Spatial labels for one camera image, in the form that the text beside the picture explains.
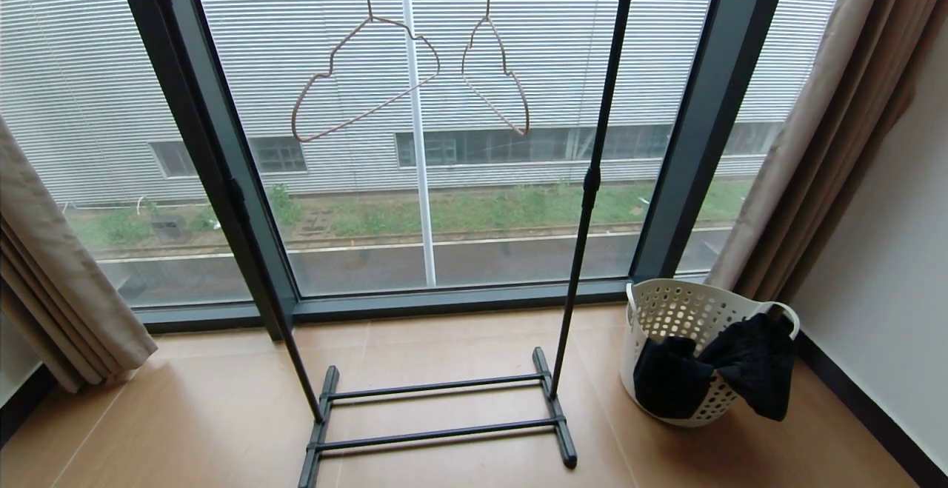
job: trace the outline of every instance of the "wooden floor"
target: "wooden floor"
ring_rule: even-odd
[[[340,390],[533,371],[552,364],[559,313],[509,312],[299,327],[314,387]],[[618,376],[619,306],[578,310],[560,398],[579,465],[551,433],[329,458],[318,486],[912,486],[881,445],[802,364],[783,423],[738,401],[701,429],[638,410]],[[0,455],[3,488],[295,486],[312,427],[287,354],[261,330],[164,336],[128,382],[53,393]],[[538,387],[333,411],[330,440],[547,415]]]

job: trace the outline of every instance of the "curtain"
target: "curtain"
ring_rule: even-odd
[[[0,308],[76,392],[157,346],[69,227],[0,117]]]
[[[911,102],[948,0],[838,0],[812,74],[707,282],[758,301],[805,278]]]

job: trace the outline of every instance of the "clothes rack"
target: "clothes rack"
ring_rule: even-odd
[[[170,9],[166,4],[169,0],[158,0],[161,8]],[[603,147],[606,141],[607,123],[609,123],[610,108],[612,107],[612,98],[615,91],[615,83],[619,72],[619,61],[622,53],[623,41],[625,39],[627,18],[629,18],[631,0],[618,0],[616,17],[612,31],[612,46],[610,47],[609,62],[607,62],[605,86],[603,87],[603,96],[599,107],[599,116],[595,130],[595,140],[592,144],[592,157],[586,176],[583,180],[583,198],[581,204],[581,213],[578,225],[578,235],[576,235],[575,252],[573,252],[573,264],[570,272],[568,289],[566,292],[562,324],[560,327],[558,349],[554,367],[551,370],[547,364],[546,357],[540,347],[533,350],[533,362],[535,371],[519,375],[508,375],[501,377],[490,377],[484,379],[472,379],[464,381],[454,381],[446,383],[419,384],[419,386],[410,387],[389,387],[376,388],[376,390],[359,390],[341,392],[336,391],[341,373],[335,366],[329,366],[323,379],[321,393],[317,394],[313,390],[307,376],[304,363],[296,341],[293,337],[290,323],[284,315],[277,315],[276,322],[278,330],[284,339],[285,346],[293,363],[294,370],[297,373],[299,383],[304,391],[306,401],[310,407],[314,424],[309,443],[305,447],[304,466],[302,467],[301,477],[299,478],[299,488],[312,488],[316,484],[319,459],[323,452],[339,449],[352,449],[358,447],[371,447],[380,444],[398,444],[408,441],[433,440],[434,438],[461,437],[467,435],[497,433],[503,431],[551,427],[559,443],[560,455],[563,464],[568,468],[576,467],[578,455],[573,446],[573,440],[570,436],[566,416],[563,413],[559,403],[558,388],[560,375],[562,374],[563,357],[565,354],[566,343],[569,336],[570,324],[573,318],[573,306],[575,306],[576,291],[578,291],[579,276],[582,270],[583,256],[586,249],[586,240],[590,230],[590,219],[593,215],[596,193],[601,181],[600,164],[602,162]],[[467,387],[484,387],[491,384],[508,383],[529,383],[533,382],[542,389],[543,397],[547,404],[549,416],[546,418],[536,418],[535,420],[513,421],[506,424],[488,424],[476,425],[476,427],[461,427],[454,429],[445,429],[437,431],[426,431],[400,435],[379,436],[374,438],[359,438],[349,441],[326,441],[327,428],[329,426],[330,414],[333,409],[334,401],[358,399],[365,397],[376,397],[385,395],[398,395],[407,393],[416,393],[430,390],[457,390]]]

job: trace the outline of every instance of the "white pole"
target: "white pole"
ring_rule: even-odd
[[[402,0],[402,16],[405,25],[414,33],[412,0]],[[415,54],[414,40],[405,33],[405,49],[409,59],[409,86],[418,83],[418,56]],[[424,131],[421,121],[421,90],[412,91],[412,125],[415,144],[415,168],[418,171],[418,207],[421,211],[421,241],[424,249],[424,282],[433,287],[434,275],[434,238],[431,237],[431,205],[427,197],[427,161],[424,160]]]

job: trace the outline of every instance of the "laundry basket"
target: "laundry basket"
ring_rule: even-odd
[[[661,342],[667,336],[691,338],[697,344],[695,356],[698,356],[698,353],[731,323],[749,318],[758,312],[767,312],[771,305],[780,306],[784,315],[793,323],[791,338],[795,338],[800,330],[800,320],[796,312],[783,303],[759,303],[737,293],[703,284],[657,278],[634,286],[627,284],[626,296],[629,297],[629,306],[626,308],[629,326],[622,347],[620,373],[626,391],[646,412],[649,410],[635,399],[635,381],[632,377],[646,338],[655,342]],[[691,418],[652,416],[678,427],[701,427],[720,418],[737,397],[737,393],[731,390],[715,371],[711,376],[707,397],[701,401],[701,406]]]

